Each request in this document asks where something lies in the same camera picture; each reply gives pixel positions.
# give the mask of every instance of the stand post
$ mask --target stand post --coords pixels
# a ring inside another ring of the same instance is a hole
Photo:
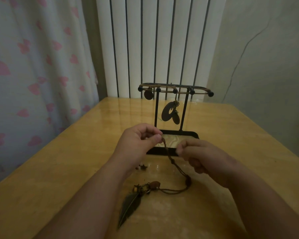
[[[182,121],[180,123],[180,129],[179,129],[180,131],[182,131],[182,129],[183,129],[185,112],[186,112],[187,101],[188,101],[188,94],[189,94],[189,88],[187,88],[187,94],[186,94],[186,97],[185,97],[184,109],[183,109],[183,114],[182,114]]]
[[[155,127],[157,127],[157,111],[158,111],[158,99],[159,99],[160,91],[161,91],[161,88],[156,89],[156,105],[155,105],[155,121],[154,121]]]

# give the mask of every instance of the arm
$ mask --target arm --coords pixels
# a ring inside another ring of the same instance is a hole
[[[124,180],[146,152],[162,142],[161,134],[149,124],[126,129],[107,163],[35,238],[103,238]]]
[[[197,173],[228,188],[253,238],[299,238],[299,215],[260,177],[223,150],[199,139],[182,141],[176,152]]]

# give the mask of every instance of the glossy table surface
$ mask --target glossy table surface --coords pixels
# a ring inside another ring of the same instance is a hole
[[[160,101],[160,113],[166,104]],[[179,106],[181,115],[183,104]],[[153,100],[106,98],[0,183],[0,238],[32,238],[107,161],[125,128],[154,123]],[[160,129],[177,130],[158,119]],[[219,146],[272,186],[299,213],[299,158],[259,126],[226,104],[188,103],[183,130]],[[180,189],[184,178],[167,157],[147,155],[146,171],[125,181],[107,238],[246,238],[227,189],[199,175],[182,159],[192,177],[178,195],[152,192],[116,230],[120,206],[133,185],[154,180]]]

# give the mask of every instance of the person's right hand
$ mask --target person's right hand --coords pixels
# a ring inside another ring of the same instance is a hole
[[[225,188],[228,188],[229,180],[240,164],[220,148],[195,138],[181,141],[176,153],[188,161],[197,173],[208,174]]]

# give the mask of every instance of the heart-patterned curtain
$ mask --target heart-patterned curtain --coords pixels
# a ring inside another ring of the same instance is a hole
[[[0,180],[98,101],[81,0],[0,0]]]

